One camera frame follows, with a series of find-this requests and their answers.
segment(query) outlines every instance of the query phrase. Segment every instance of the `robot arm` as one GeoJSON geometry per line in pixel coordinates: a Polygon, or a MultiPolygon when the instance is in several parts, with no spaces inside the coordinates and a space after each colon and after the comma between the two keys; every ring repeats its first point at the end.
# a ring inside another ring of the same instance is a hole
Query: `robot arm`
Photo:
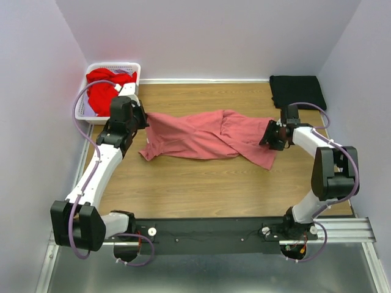
{"type": "Polygon", "coordinates": [[[354,147],[330,143],[314,127],[302,124],[297,106],[283,108],[280,121],[269,122],[260,145],[268,144],[270,149],[282,151],[287,142],[289,146],[300,146],[315,159],[311,190],[300,203],[288,209],[283,224],[278,229],[285,238],[295,239],[313,225],[314,215],[318,216],[336,201],[346,198],[353,190],[358,178],[352,162],[341,149],[348,153],[356,166],[358,160],[354,147]]]}
{"type": "Polygon", "coordinates": [[[125,84],[110,105],[110,119],[97,138],[93,158],[77,186],[65,201],[55,201],[50,214],[56,244],[70,246],[68,221],[77,203],[78,217],[73,219],[73,240],[77,248],[97,251],[105,238],[118,233],[134,233],[135,219],[129,212],[112,211],[100,216],[97,207],[115,168],[121,163],[138,129],[147,127],[147,116],[135,95],[135,85],[125,84]]]}

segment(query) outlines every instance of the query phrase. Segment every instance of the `white wall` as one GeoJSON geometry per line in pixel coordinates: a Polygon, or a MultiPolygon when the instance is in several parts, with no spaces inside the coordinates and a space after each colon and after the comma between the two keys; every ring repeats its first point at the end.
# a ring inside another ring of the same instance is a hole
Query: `white wall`
{"type": "Polygon", "coordinates": [[[376,249],[391,277],[391,1],[363,0],[318,75],[330,134],[359,152],[354,209],[369,216],[376,249]]]}
{"type": "Polygon", "coordinates": [[[53,0],[1,1],[0,26],[0,292],[34,292],[81,151],[70,115],[86,61],[53,0]]]}
{"type": "Polygon", "coordinates": [[[359,0],[57,0],[88,63],[142,78],[317,74],[359,0]]]}

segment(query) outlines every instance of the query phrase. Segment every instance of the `folded black cloth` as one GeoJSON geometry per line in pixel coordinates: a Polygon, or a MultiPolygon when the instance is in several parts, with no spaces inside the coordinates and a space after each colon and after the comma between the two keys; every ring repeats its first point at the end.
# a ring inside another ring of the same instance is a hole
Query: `folded black cloth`
{"type": "MultiPolygon", "coordinates": [[[[322,91],[316,76],[274,76],[270,77],[270,87],[273,94],[272,100],[276,108],[281,108],[291,103],[312,103],[326,110],[322,91]]],[[[299,109],[313,109],[307,105],[298,105],[299,109]]]]}

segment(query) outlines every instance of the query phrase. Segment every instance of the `white baseboard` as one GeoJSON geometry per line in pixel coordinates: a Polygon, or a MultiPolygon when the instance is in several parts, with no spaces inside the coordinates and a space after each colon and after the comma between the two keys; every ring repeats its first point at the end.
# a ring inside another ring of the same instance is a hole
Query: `white baseboard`
{"type": "Polygon", "coordinates": [[[269,82],[268,78],[259,79],[211,79],[211,78],[144,78],[140,84],[239,84],[269,82]]]}

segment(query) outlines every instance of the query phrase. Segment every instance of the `wood grain surface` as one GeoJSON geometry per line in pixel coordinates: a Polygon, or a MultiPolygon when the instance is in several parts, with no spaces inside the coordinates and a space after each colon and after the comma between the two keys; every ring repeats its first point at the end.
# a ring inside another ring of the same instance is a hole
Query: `wood grain surface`
{"type": "MultiPolygon", "coordinates": [[[[278,119],[271,97],[267,83],[154,84],[141,85],[139,91],[146,112],[176,117],[233,109],[248,117],[278,119]]],[[[322,125],[317,111],[301,110],[300,116],[305,123],[322,125]]],[[[101,130],[94,127],[94,140],[101,130]]],[[[145,131],[139,131],[110,179],[100,214],[121,209],[136,218],[284,215],[310,190],[313,158],[298,146],[279,152],[267,171],[241,156],[210,161],[159,156],[147,162],[138,153],[145,144],[145,131]]],[[[87,162],[92,153],[90,146],[87,162]]],[[[325,214],[352,212],[343,203],[325,214]]]]}

